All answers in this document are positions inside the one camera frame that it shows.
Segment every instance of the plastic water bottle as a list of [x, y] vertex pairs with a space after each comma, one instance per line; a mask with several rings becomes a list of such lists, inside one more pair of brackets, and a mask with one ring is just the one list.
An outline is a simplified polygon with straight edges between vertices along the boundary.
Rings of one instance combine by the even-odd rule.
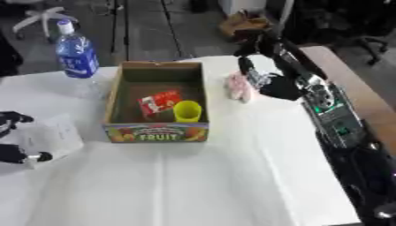
[[75, 33], [68, 19], [60, 20], [57, 25], [62, 34], [57, 41], [57, 55], [66, 75], [78, 79], [90, 78], [99, 67], [91, 41]]
[[74, 89], [72, 95], [82, 99], [102, 99], [105, 96], [101, 76], [93, 75], [99, 68], [92, 42], [81, 34], [74, 32], [72, 22], [68, 19], [57, 23], [61, 37], [57, 41], [59, 63], [70, 78]]

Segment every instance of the blue bottle label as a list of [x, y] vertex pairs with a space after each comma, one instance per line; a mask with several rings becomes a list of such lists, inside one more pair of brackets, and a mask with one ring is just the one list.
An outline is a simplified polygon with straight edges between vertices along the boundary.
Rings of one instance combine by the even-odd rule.
[[99, 67], [94, 49], [80, 56], [61, 56], [59, 61], [67, 76], [78, 79], [91, 77]]

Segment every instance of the chair leg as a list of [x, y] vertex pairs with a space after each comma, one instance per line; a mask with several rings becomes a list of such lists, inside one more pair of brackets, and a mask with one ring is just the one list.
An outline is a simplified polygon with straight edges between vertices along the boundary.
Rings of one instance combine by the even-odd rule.
[[33, 17], [36, 15], [40, 15], [40, 12], [39, 11], [26, 11], [25, 14], [29, 17]]
[[381, 47], [379, 49], [379, 51], [381, 53], [385, 53], [388, 50], [388, 42], [387, 41], [380, 40], [380, 39], [374, 38], [374, 37], [365, 37], [364, 39], [367, 40], [368, 42], [374, 42], [374, 43], [381, 44]]
[[45, 12], [55, 13], [55, 12], [60, 12], [60, 11], [64, 11], [64, 10], [65, 10], [64, 7], [54, 7], [54, 8], [50, 8], [50, 9], [46, 10]]
[[71, 21], [73, 21], [73, 22], [76, 22], [76, 23], [79, 22], [79, 21], [78, 21], [76, 18], [74, 18], [74, 17], [67, 16], [67, 15], [60, 14], [60, 13], [49, 13], [49, 14], [48, 14], [48, 17], [49, 17], [50, 19], [69, 19], [69, 20], [71, 20]]
[[40, 19], [42, 19], [41, 15], [35, 15], [33, 17], [24, 19], [24, 20], [20, 21], [17, 25], [15, 25], [12, 28], [12, 31], [16, 34], [23, 27], [29, 26], [29, 25], [33, 24], [34, 22], [39, 21]]
[[49, 42], [50, 40], [50, 30], [48, 29], [48, 20], [49, 17], [46, 13], [42, 14], [42, 31], [44, 32], [45, 37]]
[[357, 42], [357, 44], [359, 46], [364, 48], [372, 56], [372, 59], [367, 62], [368, 65], [374, 65], [378, 61], [381, 60], [381, 58], [379, 57], [378, 53], [376, 53], [376, 51], [374, 51], [374, 49], [371, 48], [371, 46], [369, 45], [369, 42], [366, 41], [364, 38], [359, 38], [359, 39], [356, 40], [356, 42]]

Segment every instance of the white tablecloth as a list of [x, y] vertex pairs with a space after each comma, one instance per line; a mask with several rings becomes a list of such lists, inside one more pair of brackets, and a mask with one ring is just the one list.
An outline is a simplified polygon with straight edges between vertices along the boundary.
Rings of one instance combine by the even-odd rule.
[[[72, 116], [86, 145], [39, 169], [0, 164], [0, 223], [7, 226], [292, 226], [358, 222], [298, 102], [226, 99], [233, 56], [203, 62], [210, 136], [205, 143], [111, 144], [104, 102], [70, 95], [62, 72], [4, 79], [0, 110]], [[255, 56], [259, 70], [271, 60]], [[98, 72], [110, 80], [116, 68]]]

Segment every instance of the robotic hand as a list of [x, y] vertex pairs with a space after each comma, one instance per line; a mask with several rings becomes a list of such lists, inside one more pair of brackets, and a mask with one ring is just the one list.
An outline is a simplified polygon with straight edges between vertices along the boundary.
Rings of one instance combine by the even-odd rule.
[[[271, 31], [239, 30], [244, 44], [235, 52], [240, 70], [260, 94], [303, 99], [316, 127], [316, 136], [335, 176], [365, 226], [396, 225], [396, 167], [381, 142], [361, 120], [345, 93], [291, 42]], [[263, 80], [246, 58], [262, 54], [271, 58], [283, 76]]]
[[[17, 123], [30, 123], [34, 119], [15, 111], [0, 112], [0, 139], [17, 128]], [[46, 162], [52, 159], [52, 155], [40, 152], [38, 155], [28, 155], [18, 145], [0, 144], [0, 162], [22, 164], [28, 160]]]

